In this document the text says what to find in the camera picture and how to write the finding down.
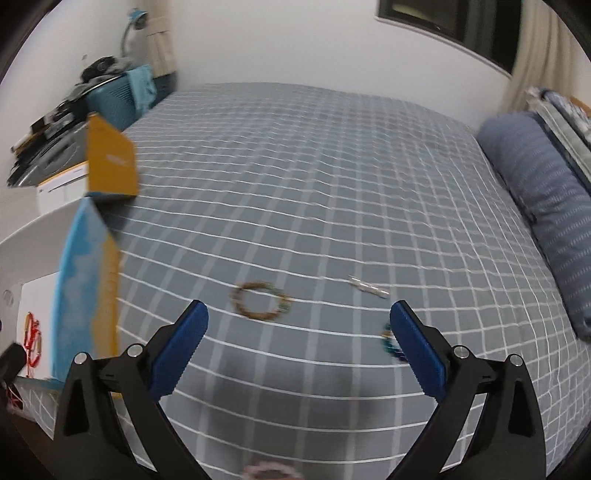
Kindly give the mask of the grey plaid pillow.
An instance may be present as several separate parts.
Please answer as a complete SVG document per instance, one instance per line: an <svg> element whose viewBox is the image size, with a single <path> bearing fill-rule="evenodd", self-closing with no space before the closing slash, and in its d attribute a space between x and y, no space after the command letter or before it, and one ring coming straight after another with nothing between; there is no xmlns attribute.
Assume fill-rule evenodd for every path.
<svg viewBox="0 0 591 480"><path fill-rule="evenodd" d="M530 87L528 110L536 113L567 152L568 163L590 189L590 118L582 107L556 91Z"/></svg>

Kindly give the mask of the beige curtain right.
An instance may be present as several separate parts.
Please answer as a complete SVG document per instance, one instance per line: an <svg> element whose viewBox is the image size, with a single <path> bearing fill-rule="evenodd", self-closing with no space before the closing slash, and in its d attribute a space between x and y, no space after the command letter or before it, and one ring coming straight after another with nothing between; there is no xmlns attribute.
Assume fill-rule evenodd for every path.
<svg viewBox="0 0 591 480"><path fill-rule="evenodd" d="M543 1L524 1L516 60L499 111L524 110L526 91L545 87L590 104L590 55Z"/></svg>

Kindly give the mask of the red cord bracelet gold bar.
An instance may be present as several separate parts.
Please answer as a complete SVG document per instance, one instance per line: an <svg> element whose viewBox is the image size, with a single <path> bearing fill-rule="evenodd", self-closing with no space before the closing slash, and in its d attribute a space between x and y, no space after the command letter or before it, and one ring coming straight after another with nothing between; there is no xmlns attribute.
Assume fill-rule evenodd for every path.
<svg viewBox="0 0 591 480"><path fill-rule="evenodd" d="M42 333L40 322L32 312L28 312L25 316L23 346L26 353L26 367L35 369L42 356Z"/></svg>

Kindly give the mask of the beige curtain left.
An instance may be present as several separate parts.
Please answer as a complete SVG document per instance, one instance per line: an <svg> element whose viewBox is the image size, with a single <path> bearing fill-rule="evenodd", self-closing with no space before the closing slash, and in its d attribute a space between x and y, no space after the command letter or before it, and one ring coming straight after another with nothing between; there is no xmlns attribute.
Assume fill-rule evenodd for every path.
<svg viewBox="0 0 591 480"><path fill-rule="evenodd" d="M137 6L147 12L145 37L148 63L160 99L176 89L177 68L171 38L171 2L168 0L142 0Z"/></svg>

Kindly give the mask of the blue striped bolster pillow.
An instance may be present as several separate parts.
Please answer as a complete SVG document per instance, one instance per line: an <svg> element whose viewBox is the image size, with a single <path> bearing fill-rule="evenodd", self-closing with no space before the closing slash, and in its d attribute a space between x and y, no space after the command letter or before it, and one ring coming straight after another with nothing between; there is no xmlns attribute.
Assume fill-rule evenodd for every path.
<svg viewBox="0 0 591 480"><path fill-rule="evenodd" d="M590 339L590 182L538 115L487 120L477 141L529 225L575 335Z"/></svg>

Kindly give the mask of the light blue cloth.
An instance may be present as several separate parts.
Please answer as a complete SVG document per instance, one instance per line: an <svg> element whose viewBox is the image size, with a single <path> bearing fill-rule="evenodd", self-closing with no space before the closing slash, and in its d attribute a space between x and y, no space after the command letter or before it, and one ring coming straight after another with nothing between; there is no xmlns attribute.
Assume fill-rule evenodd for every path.
<svg viewBox="0 0 591 480"><path fill-rule="evenodd" d="M143 116L156 99L157 89L153 81L152 69L148 64L126 71L137 117Z"/></svg>

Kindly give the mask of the dark window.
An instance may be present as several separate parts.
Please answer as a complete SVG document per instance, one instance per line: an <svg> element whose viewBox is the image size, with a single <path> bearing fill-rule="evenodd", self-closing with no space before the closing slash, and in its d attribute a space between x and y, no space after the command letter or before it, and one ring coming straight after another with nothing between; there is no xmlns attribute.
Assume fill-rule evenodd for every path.
<svg viewBox="0 0 591 480"><path fill-rule="evenodd" d="M518 0L381 0L378 16L446 37L513 70L522 16Z"/></svg>

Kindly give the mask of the teal suitcase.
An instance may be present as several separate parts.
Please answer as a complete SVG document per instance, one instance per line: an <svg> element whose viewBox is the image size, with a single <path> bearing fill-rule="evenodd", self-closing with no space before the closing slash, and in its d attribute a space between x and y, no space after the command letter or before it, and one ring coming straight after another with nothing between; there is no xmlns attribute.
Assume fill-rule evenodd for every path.
<svg viewBox="0 0 591 480"><path fill-rule="evenodd" d="M119 131L137 120L128 77L121 75L93 86L84 96L89 113L97 113Z"/></svg>

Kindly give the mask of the beige curtain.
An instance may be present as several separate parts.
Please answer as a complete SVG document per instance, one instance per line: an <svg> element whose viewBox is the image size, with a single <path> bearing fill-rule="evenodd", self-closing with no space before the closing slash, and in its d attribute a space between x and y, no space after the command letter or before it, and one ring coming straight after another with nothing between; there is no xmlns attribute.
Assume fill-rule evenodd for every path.
<svg viewBox="0 0 591 480"><path fill-rule="evenodd" d="M526 91L545 87L590 104L590 55L543 1L524 1L516 60L499 111L524 110Z"/></svg>
<svg viewBox="0 0 591 480"><path fill-rule="evenodd" d="M176 89L177 68L171 38L171 2L168 0L142 0L137 6L147 12L145 37L148 63L160 99Z"/></svg>

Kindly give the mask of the wooden headboard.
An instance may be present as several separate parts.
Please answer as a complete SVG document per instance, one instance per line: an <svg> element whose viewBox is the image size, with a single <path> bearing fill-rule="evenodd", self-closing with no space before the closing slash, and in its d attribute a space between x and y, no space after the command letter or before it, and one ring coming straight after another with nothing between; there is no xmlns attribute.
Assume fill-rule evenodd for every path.
<svg viewBox="0 0 591 480"><path fill-rule="evenodd" d="M581 108L585 112L587 117L591 116L591 107L586 105L583 101L574 96L570 97L570 101L573 105L576 105L577 107Z"/></svg>

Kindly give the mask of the blue yellow cardboard box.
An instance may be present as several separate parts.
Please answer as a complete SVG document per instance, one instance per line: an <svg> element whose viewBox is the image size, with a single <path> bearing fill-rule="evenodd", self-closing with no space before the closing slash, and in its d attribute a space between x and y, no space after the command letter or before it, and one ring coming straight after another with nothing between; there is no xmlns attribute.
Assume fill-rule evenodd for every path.
<svg viewBox="0 0 591 480"><path fill-rule="evenodd" d="M92 113L86 160L36 187L39 216L1 243L1 347L23 348L25 316L40 322L42 356L27 382L58 389L74 356L118 351L120 250L103 220L101 202L139 192L132 141Z"/></svg>

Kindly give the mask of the blue desk lamp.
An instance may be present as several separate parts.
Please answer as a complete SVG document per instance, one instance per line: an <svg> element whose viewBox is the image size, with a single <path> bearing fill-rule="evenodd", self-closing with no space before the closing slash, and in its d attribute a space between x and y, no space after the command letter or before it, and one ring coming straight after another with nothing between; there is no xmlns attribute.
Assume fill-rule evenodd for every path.
<svg viewBox="0 0 591 480"><path fill-rule="evenodd" d="M120 53L124 57L126 53L126 45L129 34L132 30L143 30L148 21L148 13L138 7L132 8L128 13L128 21L120 41Z"/></svg>

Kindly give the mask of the white pearl strand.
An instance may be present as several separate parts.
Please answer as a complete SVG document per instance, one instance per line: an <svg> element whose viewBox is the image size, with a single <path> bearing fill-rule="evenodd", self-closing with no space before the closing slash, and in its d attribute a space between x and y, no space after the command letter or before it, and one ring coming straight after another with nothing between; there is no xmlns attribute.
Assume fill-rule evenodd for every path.
<svg viewBox="0 0 591 480"><path fill-rule="evenodd" d="M390 292L372 283L365 282L354 276L349 277L349 284L361 292L374 295L383 299L390 297Z"/></svg>

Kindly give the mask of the grey white checked bedsheet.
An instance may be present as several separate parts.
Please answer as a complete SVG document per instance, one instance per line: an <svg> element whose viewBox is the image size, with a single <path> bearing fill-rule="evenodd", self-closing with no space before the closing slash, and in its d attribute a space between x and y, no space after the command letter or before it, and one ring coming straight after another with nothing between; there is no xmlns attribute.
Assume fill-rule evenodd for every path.
<svg viewBox="0 0 591 480"><path fill-rule="evenodd" d="M382 343L401 299L453 344L524 358L549 468L589 423L590 347L462 123L400 100L219 84L171 95L127 135L140 191L103 211L122 254L117 330L145 341L189 301L207 306L161 405L211 477L263 461L388 476L436 405Z"/></svg>

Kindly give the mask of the black clutter pile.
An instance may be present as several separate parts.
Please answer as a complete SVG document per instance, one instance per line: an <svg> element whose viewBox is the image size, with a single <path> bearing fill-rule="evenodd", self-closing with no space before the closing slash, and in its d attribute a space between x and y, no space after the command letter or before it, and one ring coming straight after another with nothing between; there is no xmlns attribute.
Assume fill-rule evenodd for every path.
<svg viewBox="0 0 591 480"><path fill-rule="evenodd" d="M88 83L98 77L122 74L135 65L135 61L130 57L101 57L82 71L80 79L82 83Z"/></svg>

